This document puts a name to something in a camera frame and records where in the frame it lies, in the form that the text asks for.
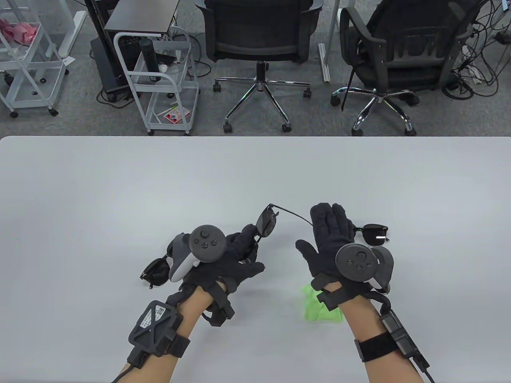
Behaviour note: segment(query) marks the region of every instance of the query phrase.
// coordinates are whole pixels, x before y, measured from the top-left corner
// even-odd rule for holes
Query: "floor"
[[[73,0],[68,0],[73,13],[83,9]],[[43,23],[50,29],[55,40],[62,38],[64,28],[53,6],[54,0],[40,0]],[[376,0],[359,1],[357,9],[367,20],[376,7]],[[279,80],[307,81],[312,83],[312,98],[304,100],[301,90],[274,89],[274,95],[288,113],[293,130],[282,133],[282,121],[277,111],[262,94],[256,94],[244,110],[231,120],[233,135],[300,135],[300,136],[344,136],[350,135],[351,125],[367,103],[364,97],[352,95],[348,98],[344,112],[330,105],[330,92],[347,83],[348,67],[340,56],[339,39],[334,38],[330,72],[332,81],[324,84],[318,60],[317,43],[327,39],[332,15],[333,0],[325,0],[317,30],[311,39],[310,60],[302,65],[273,63],[268,78]],[[182,0],[178,8],[178,22],[203,42],[204,22],[202,14],[190,0]],[[96,102],[101,88],[96,66],[89,57],[90,41],[96,37],[95,29],[87,18],[77,39],[71,56],[76,61],[69,66],[70,74],[63,84],[56,109],[57,117],[51,117],[44,109],[22,110],[19,118],[9,118],[8,110],[0,107],[0,138],[8,135],[146,135],[145,127],[135,104],[117,110]],[[493,44],[486,49],[486,58],[492,65],[499,60],[505,47]],[[221,93],[213,93],[214,76],[251,77],[255,65],[233,60],[216,64],[203,59],[212,66],[212,72],[201,78],[202,92],[198,114],[192,135],[223,135],[223,117],[236,104],[246,89],[236,84],[226,84]],[[204,73],[203,66],[198,67]],[[3,81],[0,91],[5,91]],[[355,78],[353,85],[358,85]],[[491,93],[493,89],[475,86],[480,93]],[[468,101],[455,101],[442,92],[423,92],[421,102],[415,107],[397,101],[409,114],[418,135],[423,136],[511,136],[511,65],[499,77],[498,93],[489,98],[473,97]],[[399,117],[386,107],[378,106],[363,125],[365,135],[399,136],[404,125]],[[155,135],[182,135],[182,133],[156,132]]]

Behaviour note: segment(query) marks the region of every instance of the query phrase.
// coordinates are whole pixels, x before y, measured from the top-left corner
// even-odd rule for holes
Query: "office chair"
[[[352,136],[364,134],[361,124],[381,103],[401,117],[406,136],[416,136],[410,118],[392,98],[413,106],[419,103],[416,91],[441,89],[456,81],[452,69],[473,33],[471,21],[479,10],[477,6],[466,12],[445,0],[382,0],[365,25],[354,7],[343,8],[341,53],[353,70],[348,85],[332,93],[330,104],[340,105],[343,94],[343,110],[348,93],[370,97],[357,116]],[[351,87],[354,74],[366,89]]]
[[[195,0],[205,24],[206,54],[210,60],[235,59],[257,62],[254,78],[215,77],[214,92],[221,82],[252,84],[236,106],[225,116],[224,133],[232,133],[230,118],[257,90],[264,92],[291,131],[287,114],[269,85],[304,87],[310,98],[311,84],[299,81],[268,80],[270,61],[304,63],[309,58],[310,36],[317,27],[323,0]]]

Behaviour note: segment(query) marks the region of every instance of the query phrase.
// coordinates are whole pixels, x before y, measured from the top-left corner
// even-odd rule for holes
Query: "pink object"
[[[27,22],[21,22],[12,26],[8,21],[0,19],[0,32],[8,43],[16,41],[21,45],[30,45],[37,35],[37,28]]]
[[[3,34],[7,42],[14,41],[14,28],[9,24],[7,20],[0,19],[0,32]]]
[[[27,22],[21,22],[14,26],[14,41],[21,45],[30,45],[37,35],[37,28]]]

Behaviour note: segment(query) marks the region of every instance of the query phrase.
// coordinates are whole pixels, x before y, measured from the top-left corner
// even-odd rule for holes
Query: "hand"
[[[309,265],[313,277],[326,274],[352,291],[365,290],[367,283],[353,282],[345,278],[335,265],[335,257],[341,247],[354,242],[355,226],[346,217],[342,206],[320,203],[311,208],[312,229],[318,251],[304,240],[296,241],[296,248]]]
[[[265,269],[264,264],[256,262],[257,243],[254,239],[257,229],[247,225],[241,233],[226,237],[227,247],[222,257],[212,263],[201,263],[192,268],[183,278],[180,289],[186,285],[208,288],[219,281],[227,287],[227,293],[233,293],[245,279],[255,277]]]

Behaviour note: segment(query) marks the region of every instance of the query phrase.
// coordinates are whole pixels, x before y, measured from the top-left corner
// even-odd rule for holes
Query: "rolling cart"
[[[189,134],[197,109],[200,89],[190,36],[184,29],[177,26],[170,26],[169,34],[172,35],[173,32],[184,35],[186,41],[168,41],[164,40],[161,34],[138,32],[119,32],[113,41],[147,134],[150,136],[155,130],[183,131]],[[170,65],[165,73],[148,72],[141,53],[135,68],[128,70],[119,47],[119,39],[123,36],[150,38],[153,40],[154,50],[157,53],[179,57],[179,60]],[[161,77],[161,79],[154,82],[151,80],[154,77]],[[143,92],[151,93],[146,108],[142,106],[138,96]],[[173,107],[182,116],[181,121],[177,123],[165,118],[166,113]],[[185,113],[185,108],[190,112],[189,114]]]
[[[9,86],[6,96],[0,98],[11,111],[12,118],[18,117],[17,109],[47,107],[52,116],[57,116],[54,109],[64,75],[67,70],[56,45],[44,29],[37,12],[30,7],[18,7],[14,0],[5,0],[9,7],[0,8],[0,17],[11,13],[18,22],[27,22],[29,14],[34,22],[29,24],[37,29],[30,45],[8,42],[0,33],[0,71]]]

